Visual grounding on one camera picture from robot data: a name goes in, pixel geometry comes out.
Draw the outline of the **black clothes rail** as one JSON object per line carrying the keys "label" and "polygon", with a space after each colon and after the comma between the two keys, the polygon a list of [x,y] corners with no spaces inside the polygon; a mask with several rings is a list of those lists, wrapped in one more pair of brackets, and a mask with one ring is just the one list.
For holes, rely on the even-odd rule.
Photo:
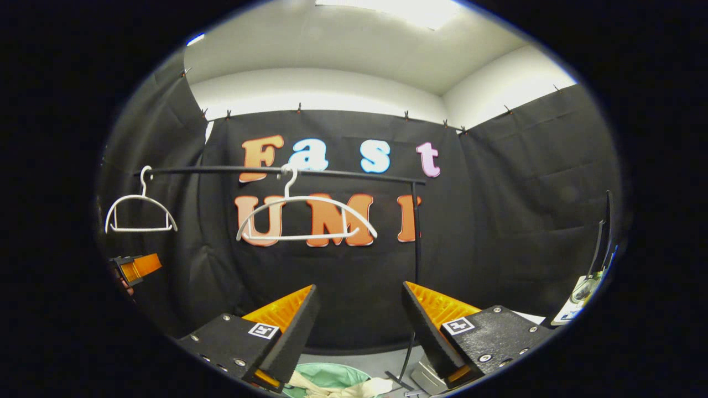
{"label": "black clothes rail", "polygon": [[[190,167],[182,167],[182,168],[158,168],[158,169],[153,169],[151,171],[147,171],[147,174],[145,175],[146,182],[148,180],[152,180],[154,178],[154,175],[162,175],[162,174],[235,174],[235,173],[241,173],[241,172],[248,172],[248,173],[263,173],[263,174],[278,174],[279,179],[283,179],[285,181],[285,175],[287,173],[291,173],[290,171],[281,171],[281,168],[277,167],[246,167],[246,166],[190,166]],[[139,176],[139,173],[134,173],[132,176]],[[318,177],[326,177],[326,178],[342,178],[342,179],[357,179],[357,180],[366,180],[366,181],[384,181],[387,183],[400,183],[400,184],[409,184],[410,185],[410,191],[412,192],[412,206],[413,206],[413,217],[414,217],[414,242],[415,242],[415,268],[414,268],[414,281],[418,282],[419,280],[419,274],[420,274],[420,263],[421,263],[421,234],[420,231],[418,230],[420,228],[420,222],[419,222],[419,209],[418,209],[418,201],[417,201],[417,185],[425,185],[425,181],[421,179],[412,179],[412,178],[400,178],[400,177],[391,177],[391,176],[382,176],[382,175],[372,175],[372,174],[365,174],[365,173],[354,173],[354,172],[347,172],[347,171],[314,171],[314,170],[302,170],[298,169],[298,176],[300,175],[306,175],[306,176],[318,176]],[[404,362],[402,365],[402,369],[400,370],[400,375],[396,377],[395,375],[390,375],[389,377],[392,378],[392,380],[397,383],[402,388],[405,388],[407,390],[414,390],[412,387],[410,387],[407,383],[404,382],[403,377],[405,376],[405,371],[407,370],[407,367],[409,365],[409,359],[410,355],[412,354],[412,350],[414,348],[414,342],[415,338],[417,335],[415,332],[412,332],[409,338],[409,344],[407,347],[407,351],[405,351],[405,357],[404,357]]]}

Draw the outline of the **white plastic hanger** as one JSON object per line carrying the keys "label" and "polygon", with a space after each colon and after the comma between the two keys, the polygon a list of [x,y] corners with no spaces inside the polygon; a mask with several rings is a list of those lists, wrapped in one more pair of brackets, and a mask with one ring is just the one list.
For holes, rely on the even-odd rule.
{"label": "white plastic hanger", "polygon": [[[177,232],[179,231],[179,227],[175,223],[175,219],[172,214],[170,214],[170,211],[163,205],[161,202],[156,201],[155,199],[152,199],[151,197],[147,196],[147,182],[145,175],[147,174],[147,171],[151,171],[152,167],[149,165],[146,165],[142,167],[140,173],[139,173],[139,178],[140,178],[140,185],[141,185],[141,192],[138,195],[127,195],[127,196],[122,196],[119,197],[119,199],[116,199],[113,204],[111,204],[111,207],[109,208],[108,214],[106,215],[105,219],[105,226],[104,226],[104,233],[108,234],[109,230],[112,232],[116,233],[156,233],[156,232],[168,232],[168,231],[174,231]],[[127,228],[127,227],[119,227],[117,225],[117,206],[121,204],[122,202],[126,201],[143,201],[143,202],[149,202],[157,207],[159,207],[162,211],[164,211],[164,216],[165,216],[165,226],[164,227],[154,227],[154,228]]]}
{"label": "white plastic hanger", "polygon": [[[274,241],[274,242],[279,242],[279,241],[308,241],[309,239],[346,239],[346,238],[351,238],[356,236],[356,234],[359,232],[359,228],[355,228],[354,230],[350,230],[347,222],[347,215],[352,215],[354,216],[355,219],[358,219],[367,229],[367,231],[371,234],[373,239],[377,239],[378,237],[378,231],[374,228],[374,226],[370,223],[370,221],[365,218],[361,213],[357,212],[354,208],[351,206],[344,204],[344,202],[340,201],[335,201],[331,198],[328,197],[316,197],[316,196],[291,196],[290,194],[290,188],[294,185],[296,182],[296,179],[298,178],[298,169],[293,168],[290,164],[286,164],[282,166],[281,171],[290,171],[291,172],[291,178],[290,180],[285,184],[284,187],[284,196],[281,199],[278,199],[273,202],[265,203],[262,206],[256,207],[250,214],[246,216],[246,219],[241,222],[240,227],[238,228],[237,231],[237,241],[241,240],[253,240],[253,241]],[[328,234],[301,234],[301,235],[293,235],[293,236],[254,236],[253,232],[253,219],[256,216],[256,214],[259,214],[260,212],[266,211],[270,209],[271,207],[274,206],[285,206],[286,204],[290,202],[308,202],[308,201],[314,201],[314,202],[323,202],[328,205],[332,205],[335,207],[338,207],[340,209],[340,216],[341,216],[341,221],[343,224],[343,232],[341,233],[328,233]]]}

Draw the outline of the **row of black cloth clips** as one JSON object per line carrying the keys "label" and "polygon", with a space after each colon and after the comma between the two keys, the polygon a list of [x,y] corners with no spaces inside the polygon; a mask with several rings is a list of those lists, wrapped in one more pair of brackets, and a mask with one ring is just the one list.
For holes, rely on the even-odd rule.
{"label": "row of black cloth clips", "polygon": [[519,75],[479,71],[438,96],[378,76],[321,69],[245,71],[188,86],[208,120],[270,111],[354,111],[472,128],[546,94],[574,85],[569,75],[542,67]]}

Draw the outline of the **grey metal base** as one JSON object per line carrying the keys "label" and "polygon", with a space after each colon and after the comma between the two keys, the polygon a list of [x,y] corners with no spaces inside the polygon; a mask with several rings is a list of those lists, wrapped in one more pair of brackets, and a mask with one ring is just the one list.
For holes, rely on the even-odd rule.
{"label": "grey metal base", "polygon": [[430,396],[441,395],[448,390],[445,381],[439,378],[427,357],[423,356],[414,366],[410,377]]}

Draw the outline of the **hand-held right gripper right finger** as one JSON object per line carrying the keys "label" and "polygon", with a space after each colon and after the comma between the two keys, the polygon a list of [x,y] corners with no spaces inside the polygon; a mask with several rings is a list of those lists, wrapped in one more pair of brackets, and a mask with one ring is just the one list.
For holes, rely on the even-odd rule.
{"label": "hand-held right gripper right finger", "polygon": [[503,306],[480,309],[405,281],[402,303],[435,374],[450,390],[525,358],[554,334]]}

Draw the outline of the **black backdrop cloth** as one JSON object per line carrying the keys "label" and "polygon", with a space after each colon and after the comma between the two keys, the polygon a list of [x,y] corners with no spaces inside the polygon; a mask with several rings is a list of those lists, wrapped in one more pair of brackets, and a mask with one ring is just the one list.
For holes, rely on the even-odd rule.
{"label": "black backdrop cloth", "polygon": [[606,196],[622,221],[620,162],[587,89],[547,93],[459,134],[440,123],[354,110],[283,110],[204,117],[182,54],[155,71],[111,131],[96,185],[100,221],[116,199],[140,192],[144,166],[281,166],[315,160],[329,171],[422,179],[417,186],[420,262],[415,262],[409,184],[300,175],[293,196],[342,201],[356,236],[308,242],[238,241],[245,216],[279,199],[268,174],[156,175],[149,197],[177,231],[101,233],[108,257],[157,253],[164,269],[143,292],[159,327],[182,337],[216,315],[245,315],[316,285],[321,310],[306,352],[400,349],[409,340],[400,291],[417,279],[481,308],[503,305],[552,317],[594,256]]}

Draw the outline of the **large ceiling light panel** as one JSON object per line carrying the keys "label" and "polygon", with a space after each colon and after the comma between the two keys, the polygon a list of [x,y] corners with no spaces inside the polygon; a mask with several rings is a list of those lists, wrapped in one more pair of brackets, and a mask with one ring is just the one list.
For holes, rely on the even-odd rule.
{"label": "large ceiling light panel", "polygon": [[462,10],[455,0],[315,0],[315,5],[377,11],[430,30],[441,28]]}

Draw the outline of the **white plastic object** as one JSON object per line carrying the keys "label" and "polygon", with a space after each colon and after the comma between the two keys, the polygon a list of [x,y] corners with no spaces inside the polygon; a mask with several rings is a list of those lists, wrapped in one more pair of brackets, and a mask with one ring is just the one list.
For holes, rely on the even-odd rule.
{"label": "white plastic object", "polygon": [[569,299],[566,300],[559,313],[551,320],[550,325],[552,327],[560,327],[574,320],[586,307],[591,296],[599,287],[602,278],[602,271],[577,278]]}

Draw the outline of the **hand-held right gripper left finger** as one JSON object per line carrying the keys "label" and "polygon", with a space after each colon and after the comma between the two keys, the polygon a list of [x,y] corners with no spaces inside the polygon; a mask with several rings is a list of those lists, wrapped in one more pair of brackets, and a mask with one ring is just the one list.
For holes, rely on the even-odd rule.
{"label": "hand-held right gripper left finger", "polygon": [[280,393],[321,308],[312,284],[247,315],[220,314],[177,345],[230,380]]}

